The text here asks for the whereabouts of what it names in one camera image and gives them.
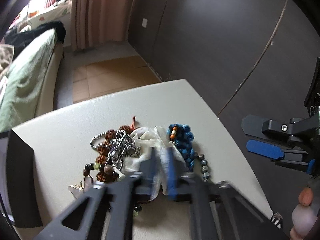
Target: table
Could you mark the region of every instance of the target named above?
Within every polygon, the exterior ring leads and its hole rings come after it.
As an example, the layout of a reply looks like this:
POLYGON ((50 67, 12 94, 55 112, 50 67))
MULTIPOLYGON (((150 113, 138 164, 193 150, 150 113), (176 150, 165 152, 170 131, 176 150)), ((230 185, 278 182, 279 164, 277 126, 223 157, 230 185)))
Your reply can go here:
MULTIPOLYGON (((86 163, 97 156, 90 147, 96 134, 130 124, 139 126, 189 124, 194 145, 205 154, 211 180, 230 181, 267 217, 266 197, 242 152, 217 116, 186 80, 164 82, 94 98, 50 112, 13 130, 35 152, 35 187, 44 224, 73 200, 68 185, 79 184, 86 163)), ((190 239, 188 204, 159 195, 134 220, 134 239, 190 239)), ((42 228, 17 229, 32 239, 42 228)))

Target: floor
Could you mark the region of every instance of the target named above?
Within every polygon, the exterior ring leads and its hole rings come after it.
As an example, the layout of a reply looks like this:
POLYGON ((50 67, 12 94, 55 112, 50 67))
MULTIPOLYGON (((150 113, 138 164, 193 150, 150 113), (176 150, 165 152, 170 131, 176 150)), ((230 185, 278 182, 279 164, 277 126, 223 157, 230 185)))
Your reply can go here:
POLYGON ((53 109, 155 82, 159 82, 158 78, 127 41, 108 42, 76 54, 65 51, 58 70, 53 109), (111 76, 116 76, 117 82, 112 82, 111 76), (100 80, 99 84, 93 84, 92 81, 97 80, 100 80))

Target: gray wall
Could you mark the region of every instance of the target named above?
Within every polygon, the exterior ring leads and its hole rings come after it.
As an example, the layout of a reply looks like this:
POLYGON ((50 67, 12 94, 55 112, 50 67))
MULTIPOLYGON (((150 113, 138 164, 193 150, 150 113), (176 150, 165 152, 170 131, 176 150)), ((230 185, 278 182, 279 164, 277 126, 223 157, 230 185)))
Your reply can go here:
MULTIPOLYGON (((285 0, 137 0, 129 42, 163 80, 185 78, 217 114, 247 76, 270 38, 285 0), (148 19, 147 28, 141 27, 148 19)), ((279 30, 256 70, 219 118, 234 138, 275 212, 291 212, 308 176, 247 152, 240 127, 247 114, 288 121, 303 106, 320 38, 289 0, 279 30)))

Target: curtain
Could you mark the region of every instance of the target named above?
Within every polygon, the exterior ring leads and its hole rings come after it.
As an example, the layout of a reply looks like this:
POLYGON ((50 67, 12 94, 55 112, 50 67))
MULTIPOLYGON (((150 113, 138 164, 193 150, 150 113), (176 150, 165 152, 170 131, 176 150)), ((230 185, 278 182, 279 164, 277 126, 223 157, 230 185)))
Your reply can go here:
POLYGON ((106 41, 124 41, 133 0, 72 0, 73 51, 106 41))

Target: beaded bracelet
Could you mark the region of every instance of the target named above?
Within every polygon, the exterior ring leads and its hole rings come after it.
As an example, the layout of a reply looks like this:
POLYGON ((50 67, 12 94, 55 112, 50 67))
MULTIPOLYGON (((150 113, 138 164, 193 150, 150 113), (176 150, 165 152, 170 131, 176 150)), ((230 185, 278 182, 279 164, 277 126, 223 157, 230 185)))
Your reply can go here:
POLYGON ((210 177, 208 161, 204 159, 203 154, 198 154, 192 147, 192 141, 194 135, 191 132, 189 125, 184 124, 170 124, 167 130, 167 135, 170 141, 176 146, 178 151, 181 153, 183 159, 186 162, 186 166, 189 171, 193 171, 194 160, 198 159, 201 163, 202 178, 207 181, 210 177))

